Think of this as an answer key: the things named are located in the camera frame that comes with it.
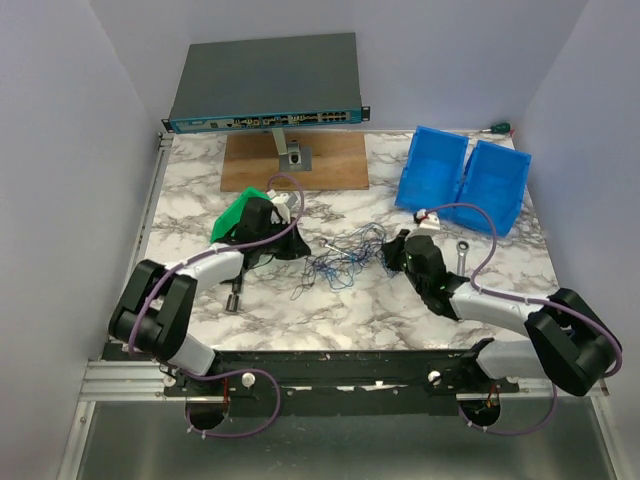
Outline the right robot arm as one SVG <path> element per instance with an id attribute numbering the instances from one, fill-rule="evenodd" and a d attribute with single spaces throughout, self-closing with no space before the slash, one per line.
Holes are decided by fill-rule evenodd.
<path id="1" fill-rule="evenodd" d="M 491 293 L 449 271 L 429 235 L 401 231 L 384 244 L 385 266 L 405 274 L 427 308 L 454 321 L 477 321 L 515 332 L 522 341 L 489 340 L 460 367 L 460 379 L 480 392 L 495 380 L 550 380 L 574 396 L 585 395 L 622 357 L 619 340 L 576 292 L 548 297 Z"/>

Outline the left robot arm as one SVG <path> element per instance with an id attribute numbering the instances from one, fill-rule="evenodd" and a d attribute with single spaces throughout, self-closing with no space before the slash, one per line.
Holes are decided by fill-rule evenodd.
<path id="1" fill-rule="evenodd" d="M 111 316 L 108 332 L 130 351 L 139 350 L 187 371 L 187 382 L 201 395 L 214 393 L 222 380 L 215 351 L 188 333 L 196 297 L 221 283 L 234 283 L 263 256 L 297 260 L 311 253 L 291 216 L 300 200 L 271 190 L 251 197 L 239 219 L 203 252 L 171 266 L 139 262 Z"/>

